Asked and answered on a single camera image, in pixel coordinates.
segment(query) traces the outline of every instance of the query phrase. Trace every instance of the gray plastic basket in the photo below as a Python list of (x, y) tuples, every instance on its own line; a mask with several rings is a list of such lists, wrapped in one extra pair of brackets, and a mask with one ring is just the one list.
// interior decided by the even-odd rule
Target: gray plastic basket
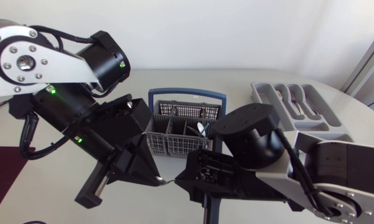
[[(207, 103), (188, 103), (178, 101), (159, 100), (153, 104), (155, 94), (183, 93), (202, 95), (222, 100), (222, 105), (211, 105)], [(216, 120), (225, 113), (227, 98), (224, 94), (206, 90), (194, 90), (186, 88), (161, 88), (149, 91), (149, 107), (154, 113), (148, 124), (146, 134), (148, 146), (152, 154), (156, 156), (171, 156), (187, 158), (188, 153), (196, 149), (216, 150), (221, 152), (221, 144), (215, 138), (216, 146), (213, 147), (213, 140), (208, 137), (213, 135), (213, 125)], [(201, 137), (191, 131), (191, 127), (198, 131), (197, 123), (205, 126), (206, 137)]]
[(200, 122), (205, 126), (209, 124), (206, 136), (214, 134), (213, 125), (215, 120), (200, 118), (173, 117), (170, 120), (167, 129), (167, 151), (171, 157), (186, 158), (188, 153), (197, 149), (212, 150), (212, 140), (209, 138), (198, 137), (188, 127), (196, 131), (197, 123)]
[(221, 105), (178, 102), (175, 100), (158, 100), (154, 107), (154, 114), (186, 118), (218, 119), (222, 116), (221, 113)]
[(170, 117), (167, 116), (152, 116), (148, 124), (146, 134), (148, 147), (151, 149), (152, 154), (156, 156), (167, 155), (167, 132), (170, 122)]

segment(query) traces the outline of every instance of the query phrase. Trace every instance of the white table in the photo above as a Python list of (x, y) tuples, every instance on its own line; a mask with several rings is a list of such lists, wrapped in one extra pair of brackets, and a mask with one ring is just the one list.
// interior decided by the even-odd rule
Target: white table
[[(131, 93), (144, 98), (150, 88), (186, 87), (217, 91), (227, 95), (227, 113), (248, 103), (251, 82), (310, 83), (325, 98), (355, 142), (374, 146), (374, 111), (357, 100), (313, 80), (280, 72), (262, 70), (134, 70), (130, 77), (107, 98), (111, 101)], [(190, 101), (204, 101), (183, 96)], [(0, 109), (0, 146), (17, 146), (23, 121)], [(61, 137), (40, 120), (32, 146), (47, 147)], [(155, 157), (159, 172), (173, 179), (185, 160)], [(190, 202), (189, 195), (175, 184), (147, 187), (126, 182), (107, 185), (103, 203), (87, 210), (74, 198), (95, 166), (95, 160), (71, 142), (43, 159), (30, 161), (20, 173), (0, 205), (0, 223), (202, 223), (203, 209)], [(292, 212), (281, 202), (223, 200), (220, 223), (325, 224), (310, 212)]]

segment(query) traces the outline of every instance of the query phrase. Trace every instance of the blue basket handle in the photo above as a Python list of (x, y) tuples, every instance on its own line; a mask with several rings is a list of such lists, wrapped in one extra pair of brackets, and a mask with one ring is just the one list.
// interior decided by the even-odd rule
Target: blue basket handle
[(148, 92), (149, 109), (154, 112), (154, 95), (158, 94), (191, 94), (199, 96), (207, 96), (222, 101), (222, 116), (225, 116), (225, 107), (227, 105), (227, 96), (223, 93), (217, 93), (208, 90), (199, 90), (193, 88), (156, 88)]

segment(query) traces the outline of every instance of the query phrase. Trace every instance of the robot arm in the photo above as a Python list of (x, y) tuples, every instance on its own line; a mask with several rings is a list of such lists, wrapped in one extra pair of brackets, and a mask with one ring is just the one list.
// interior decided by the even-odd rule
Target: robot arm
[[(56, 37), (58, 49), (43, 32)], [(88, 46), (72, 54), (63, 49), (61, 38)], [(129, 73), (126, 55), (106, 32), (84, 39), (0, 20), (0, 96), (13, 95), (10, 114), (26, 121), (21, 155), (39, 159), (71, 140), (94, 157), (97, 165), (75, 199), (86, 208), (99, 205), (103, 187), (116, 180), (167, 183), (144, 134), (152, 115), (145, 102), (131, 95), (102, 105), (94, 100), (108, 95)], [(38, 115), (64, 138), (30, 152)], [(192, 152), (176, 184), (200, 203), (208, 197), (282, 201), (293, 211), (308, 209), (332, 222), (374, 223), (374, 148), (299, 134), (296, 150), (278, 123), (270, 105), (231, 112), (214, 128), (233, 157)]]
[(278, 123), (271, 105), (232, 111), (214, 129), (233, 157), (191, 152), (175, 183), (195, 202), (205, 195), (282, 201), (331, 222), (374, 223), (374, 148), (299, 133), (295, 150)]
[[(59, 49), (41, 32), (56, 36)], [(89, 45), (72, 54), (63, 50), (61, 38)], [(0, 20), (0, 96), (14, 95), (9, 100), (10, 114), (25, 119), (21, 155), (40, 159), (69, 139), (94, 157), (97, 165), (76, 198), (87, 208), (99, 205), (102, 188), (116, 180), (151, 186), (166, 183), (143, 134), (151, 119), (145, 102), (132, 100), (131, 95), (102, 105), (94, 100), (109, 94), (129, 73), (126, 55), (106, 32), (83, 39)], [(47, 149), (30, 152), (38, 115), (64, 138)]]

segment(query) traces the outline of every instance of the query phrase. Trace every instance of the gray cutlery tray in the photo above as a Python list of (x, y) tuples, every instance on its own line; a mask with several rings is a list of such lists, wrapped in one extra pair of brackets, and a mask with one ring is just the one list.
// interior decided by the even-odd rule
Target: gray cutlery tray
[[(294, 83), (256, 83), (252, 82), (251, 95), (255, 103), (273, 105), (281, 121), (283, 131), (299, 131), (325, 140), (353, 142), (347, 128), (340, 122), (326, 101), (310, 84)], [(276, 90), (282, 93), (281, 100)], [(300, 104), (304, 114), (292, 104), (291, 91)], [(319, 111), (315, 114), (306, 100), (309, 100)]]

